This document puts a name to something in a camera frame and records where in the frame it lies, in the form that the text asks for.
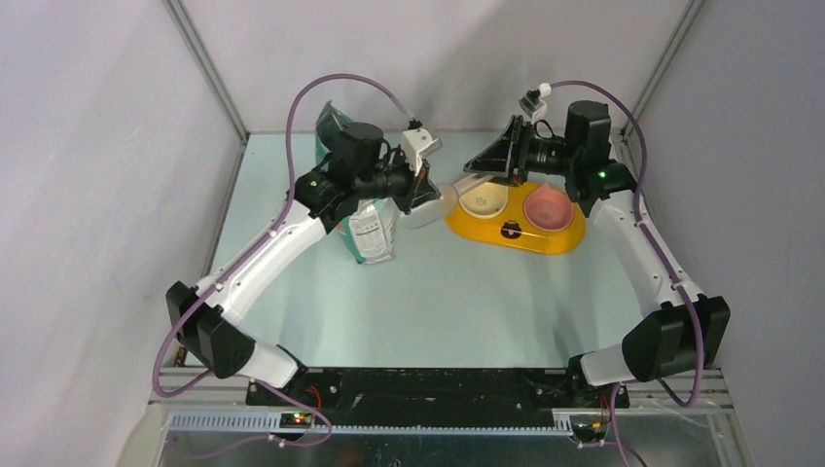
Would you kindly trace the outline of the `clear plastic scoop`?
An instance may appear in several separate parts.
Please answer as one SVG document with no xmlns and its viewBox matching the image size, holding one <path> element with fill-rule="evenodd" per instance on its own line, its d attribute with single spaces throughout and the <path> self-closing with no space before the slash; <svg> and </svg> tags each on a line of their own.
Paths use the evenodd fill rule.
<svg viewBox="0 0 825 467">
<path fill-rule="evenodd" d="M 489 175 L 468 174 L 454 182 L 441 182 L 435 185 L 439 195 L 434 200 L 425 201 L 412 209 L 410 214 L 402 214 L 400 226 L 415 230 L 428 226 L 451 214 L 458 206 L 459 199 L 492 179 Z"/>
</svg>

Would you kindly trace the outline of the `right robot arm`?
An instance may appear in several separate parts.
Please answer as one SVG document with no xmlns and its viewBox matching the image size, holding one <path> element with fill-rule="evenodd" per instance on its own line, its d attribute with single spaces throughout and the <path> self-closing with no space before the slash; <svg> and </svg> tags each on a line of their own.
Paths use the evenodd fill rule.
<svg viewBox="0 0 825 467">
<path fill-rule="evenodd" d="M 564 133 L 550 138 L 515 115 L 490 146 L 465 163 L 467 173 L 516 187 L 528 175 L 558 175 L 592 224 L 607 236 L 633 287 L 641 321 L 611 347 L 572 358 L 579 372 L 565 384 L 569 400 L 589 407 L 605 384 L 651 381 L 713 363 L 731 317 L 680 268 L 647 213 L 640 184 L 611 158 L 611 119 L 604 103 L 569 105 Z"/>
</svg>

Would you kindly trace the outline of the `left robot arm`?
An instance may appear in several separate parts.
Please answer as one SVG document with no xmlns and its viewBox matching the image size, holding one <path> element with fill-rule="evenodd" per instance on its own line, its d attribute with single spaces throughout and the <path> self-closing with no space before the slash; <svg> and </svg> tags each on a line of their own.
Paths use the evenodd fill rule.
<svg viewBox="0 0 825 467">
<path fill-rule="evenodd" d="M 415 125 L 391 147 L 377 126 L 352 123 L 330 140 L 320 163 L 291 181 L 277 217 L 220 270 L 195 285 L 174 283 L 166 292 L 171 336 L 217 378 L 244 376 L 265 382 L 284 405 L 300 403 L 307 379 L 301 362 L 280 345 L 258 343 L 240 324 L 274 279 L 322 240 L 360 202 L 389 198 L 405 214 L 438 199 L 428 157 L 441 140 Z"/>
</svg>

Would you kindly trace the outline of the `green pet food bag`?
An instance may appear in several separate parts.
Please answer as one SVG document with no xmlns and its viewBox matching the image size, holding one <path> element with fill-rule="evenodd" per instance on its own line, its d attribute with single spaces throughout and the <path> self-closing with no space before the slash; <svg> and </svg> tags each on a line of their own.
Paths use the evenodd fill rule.
<svg viewBox="0 0 825 467">
<path fill-rule="evenodd" d="M 328 100 L 315 122 L 315 161 L 329 167 L 333 139 L 352 120 Z M 355 213 L 337 225 L 344 246 L 359 265 L 373 265 L 396 257 L 395 233 L 399 211 L 392 199 L 361 200 Z"/>
</svg>

